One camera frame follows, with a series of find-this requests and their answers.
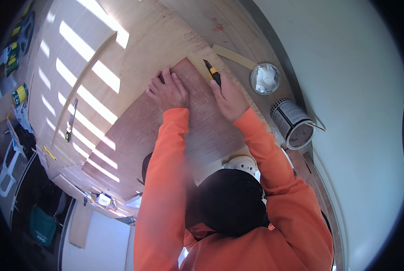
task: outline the hand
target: hand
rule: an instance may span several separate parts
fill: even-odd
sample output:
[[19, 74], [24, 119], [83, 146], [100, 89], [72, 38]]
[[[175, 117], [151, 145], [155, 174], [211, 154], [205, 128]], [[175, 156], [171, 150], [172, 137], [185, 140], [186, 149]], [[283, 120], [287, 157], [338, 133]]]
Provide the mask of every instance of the hand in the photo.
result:
[[249, 109], [250, 105], [243, 92], [231, 82], [227, 73], [220, 72], [220, 80], [221, 88], [215, 80], [211, 80], [212, 92], [223, 116], [230, 122], [235, 122]]
[[188, 94], [176, 73], [170, 74], [169, 67], [151, 77], [146, 94], [154, 100], [162, 112], [171, 108], [188, 107]]

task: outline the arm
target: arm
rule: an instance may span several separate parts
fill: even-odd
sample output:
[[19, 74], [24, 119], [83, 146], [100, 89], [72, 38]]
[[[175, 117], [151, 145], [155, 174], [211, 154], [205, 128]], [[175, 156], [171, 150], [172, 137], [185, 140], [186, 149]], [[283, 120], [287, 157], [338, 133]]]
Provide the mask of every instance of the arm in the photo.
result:
[[294, 177], [273, 135], [266, 132], [267, 126], [251, 108], [234, 125], [243, 133], [258, 163], [270, 222], [309, 270], [329, 267], [333, 260], [333, 240], [312, 188], [302, 178]]
[[172, 79], [171, 74], [167, 76], [167, 73], [169, 68], [162, 72], [164, 86], [160, 85], [160, 80], [151, 78], [156, 85], [148, 85], [146, 91], [164, 113], [137, 216], [134, 270], [178, 270], [178, 257], [183, 249], [186, 210], [184, 134], [188, 133], [188, 109], [176, 107], [188, 105], [188, 99], [183, 101], [172, 98], [172, 101], [177, 100], [177, 103], [172, 102], [174, 107], [171, 107], [170, 100], [165, 101], [170, 95], [181, 91], [179, 88], [183, 88], [177, 78]]

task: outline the white chair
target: white chair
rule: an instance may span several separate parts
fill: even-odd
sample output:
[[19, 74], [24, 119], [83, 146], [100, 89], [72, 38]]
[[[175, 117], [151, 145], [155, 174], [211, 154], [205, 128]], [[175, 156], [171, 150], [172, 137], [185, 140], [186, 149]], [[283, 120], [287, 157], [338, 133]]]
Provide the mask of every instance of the white chair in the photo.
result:
[[[9, 191], [11, 190], [11, 187], [14, 185], [14, 183], [17, 183], [17, 180], [14, 178], [14, 176], [12, 176], [12, 172], [14, 170], [15, 164], [17, 163], [18, 155], [20, 155], [20, 152], [16, 151], [13, 145], [14, 141], [11, 140], [8, 150], [6, 151], [5, 159], [3, 160], [2, 169], [0, 170], [0, 195], [2, 197], [6, 197]], [[7, 161], [8, 155], [10, 154], [11, 151], [15, 152], [15, 154], [10, 161]], [[2, 182], [5, 179], [6, 175], [8, 175], [11, 178], [11, 180], [9, 181], [9, 184], [6, 187], [6, 189], [3, 190]]]

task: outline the orange sweatshirt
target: orange sweatshirt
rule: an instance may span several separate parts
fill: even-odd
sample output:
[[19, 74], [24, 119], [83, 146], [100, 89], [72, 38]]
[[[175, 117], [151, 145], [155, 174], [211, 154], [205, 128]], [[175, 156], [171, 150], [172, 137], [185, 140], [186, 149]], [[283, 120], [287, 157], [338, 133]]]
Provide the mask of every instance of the orange sweatshirt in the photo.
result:
[[238, 238], [213, 234], [199, 242], [185, 230], [188, 109], [169, 109], [163, 113], [146, 174], [135, 229], [134, 270], [178, 270], [184, 245], [190, 250], [181, 270], [331, 269], [333, 241], [312, 188], [294, 177], [252, 108], [234, 125], [258, 163], [268, 218], [275, 229], [259, 227]]

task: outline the black beanie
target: black beanie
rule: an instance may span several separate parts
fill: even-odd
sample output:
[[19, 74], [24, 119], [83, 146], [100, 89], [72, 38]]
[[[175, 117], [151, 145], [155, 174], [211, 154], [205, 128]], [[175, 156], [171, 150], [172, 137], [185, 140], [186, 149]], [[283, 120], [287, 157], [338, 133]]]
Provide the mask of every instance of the black beanie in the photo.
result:
[[199, 185], [197, 205], [203, 223], [227, 236], [270, 224], [261, 184], [245, 171], [222, 169], [208, 176]]

